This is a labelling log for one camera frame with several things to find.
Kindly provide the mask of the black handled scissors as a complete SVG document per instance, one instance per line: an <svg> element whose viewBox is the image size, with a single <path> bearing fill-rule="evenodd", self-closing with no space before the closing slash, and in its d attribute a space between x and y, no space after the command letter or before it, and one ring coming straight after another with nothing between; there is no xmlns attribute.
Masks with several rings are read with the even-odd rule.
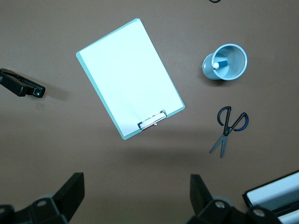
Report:
<svg viewBox="0 0 299 224"><path fill-rule="evenodd" d="M219 112L217 114L217 121L221 126L223 126L223 132L222 132L222 135L220 136L220 138L216 141L216 143L213 145L213 147L209 151L209 153L212 154L219 146L221 146L221 152L220 152L221 158L224 157L229 134L232 131L240 132L240 131L244 130L248 126L248 123L249 123L249 117L248 117L247 113L243 112L238 117L238 119L233 123L233 125L229 126L231 110L232 110L231 106L225 106L219 110ZM226 111L225 122L222 122L221 115L225 111ZM245 120L243 126L240 128L236 128L242 119Z"/></svg>

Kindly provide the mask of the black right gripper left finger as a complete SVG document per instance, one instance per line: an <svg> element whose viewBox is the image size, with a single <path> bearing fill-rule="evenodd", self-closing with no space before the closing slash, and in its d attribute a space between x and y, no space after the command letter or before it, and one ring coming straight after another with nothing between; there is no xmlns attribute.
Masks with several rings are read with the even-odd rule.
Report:
<svg viewBox="0 0 299 224"><path fill-rule="evenodd" d="M15 211L0 205L0 224L69 224L84 199L84 174L74 173L55 193L42 196Z"/></svg>

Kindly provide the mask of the black stapler with red end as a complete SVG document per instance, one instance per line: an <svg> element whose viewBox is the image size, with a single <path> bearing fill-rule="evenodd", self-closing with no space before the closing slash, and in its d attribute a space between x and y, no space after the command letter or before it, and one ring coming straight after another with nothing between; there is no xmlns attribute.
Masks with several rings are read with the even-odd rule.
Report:
<svg viewBox="0 0 299 224"><path fill-rule="evenodd" d="M0 85L19 97L31 95L42 98L46 91L44 86L4 68L0 69Z"/></svg>

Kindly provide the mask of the blue marker with white cap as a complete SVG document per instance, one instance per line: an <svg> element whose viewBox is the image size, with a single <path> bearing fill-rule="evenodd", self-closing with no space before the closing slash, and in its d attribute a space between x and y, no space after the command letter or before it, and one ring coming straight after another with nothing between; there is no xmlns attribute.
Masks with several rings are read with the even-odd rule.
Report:
<svg viewBox="0 0 299 224"><path fill-rule="evenodd" d="M228 66L228 61L219 61L213 63L213 69L219 69Z"/></svg>

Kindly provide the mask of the light blue mesh pen cup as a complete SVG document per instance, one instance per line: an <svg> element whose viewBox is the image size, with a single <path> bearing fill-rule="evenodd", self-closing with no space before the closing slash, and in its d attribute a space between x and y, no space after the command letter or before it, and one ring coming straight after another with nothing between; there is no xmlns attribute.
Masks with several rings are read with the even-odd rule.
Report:
<svg viewBox="0 0 299 224"><path fill-rule="evenodd" d="M228 66L213 69L213 63L228 61ZM239 78L246 70L248 57L239 45L228 43L220 46L214 53L209 54L203 61L202 70L210 80L231 81Z"/></svg>

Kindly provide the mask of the metal clipboard clip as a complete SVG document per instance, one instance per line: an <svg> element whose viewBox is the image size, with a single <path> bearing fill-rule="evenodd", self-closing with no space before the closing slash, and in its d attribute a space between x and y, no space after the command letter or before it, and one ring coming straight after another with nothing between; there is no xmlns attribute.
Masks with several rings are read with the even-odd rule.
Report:
<svg viewBox="0 0 299 224"><path fill-rule="evenodd" d="M139 122L137 125L141 131L156 125L161 120L167 118L167 114L165 110L160 111L159 113L151 116L150 118L147 118L146 120Z"/></svg>

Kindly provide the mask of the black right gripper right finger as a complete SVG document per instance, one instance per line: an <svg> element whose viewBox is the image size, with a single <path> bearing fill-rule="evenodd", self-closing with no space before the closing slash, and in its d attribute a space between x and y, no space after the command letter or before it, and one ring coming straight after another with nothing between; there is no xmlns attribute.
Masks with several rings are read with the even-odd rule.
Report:
<svg viewBox="0 0 299 224"><path fill-rule="evenodd" d="M186 224L282 224L276 215L260 206L239 211L228 202L214 199L201 176L190 176L190 201L194 211Z"/></svg>

